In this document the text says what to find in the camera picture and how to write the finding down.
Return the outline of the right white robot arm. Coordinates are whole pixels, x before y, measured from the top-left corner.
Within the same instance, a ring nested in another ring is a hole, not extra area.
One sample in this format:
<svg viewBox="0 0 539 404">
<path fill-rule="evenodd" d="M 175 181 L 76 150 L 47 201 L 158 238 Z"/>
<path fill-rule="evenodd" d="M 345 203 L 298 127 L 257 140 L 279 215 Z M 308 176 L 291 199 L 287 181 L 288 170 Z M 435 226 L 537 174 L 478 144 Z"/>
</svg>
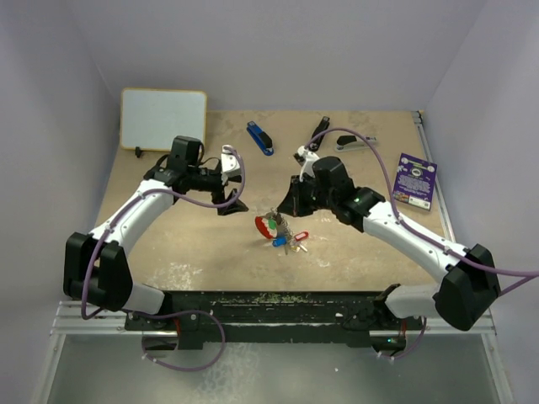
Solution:
<svg viewBox="0 0 539 404">
<path fill-rule="evenodd" d="M 494 260 L 477 244 L 472 248 L 447 241 L 404 215 L 367 187 L 357 187 L 337 157 L 320 158 L 300 150 L 301 166 L 277 210 L 305 217 L 331 211 L 339 222 L 375 237 L 417 263 L 433 279 L 427 285 L 389 286 L 379 296 L 376 323 L 393 329 L 407 317 L 439 317 L 460 331 L 470 330 L 500 295 L 496 274 L 484 271 Z"/>
</svg>

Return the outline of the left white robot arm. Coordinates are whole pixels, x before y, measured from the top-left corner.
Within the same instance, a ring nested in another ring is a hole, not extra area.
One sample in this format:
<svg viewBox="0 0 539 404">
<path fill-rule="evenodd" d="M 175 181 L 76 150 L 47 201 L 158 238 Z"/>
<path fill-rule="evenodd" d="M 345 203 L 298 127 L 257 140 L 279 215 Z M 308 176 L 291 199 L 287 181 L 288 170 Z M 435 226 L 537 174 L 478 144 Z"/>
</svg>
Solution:
<svg viewBox="0 0 539 404">
<path fill-rule="evenodd" d="M 191 190 L 207 192 L 207 207 L 219 215 L 244 212 L 239 199 L 244 190 L 245 166 L 230 145 L 221 149 L 217 165 L 204 167 L 201 141 L 177 136 L 168 154 L 159 157 L 144 174 L 134 194 L 104 223 L 90 232 L 75 232 L 67 239 L 64 293 L 81 302 L 83 319 L 92 318 L 88 306 L 98 311 L 142 312 L 144 321 L 163 330 L 173 321 L 164 291 L 137 283 L 128 256 L 149 226 L 178 200 L 190 202 Z"/>
</svg>

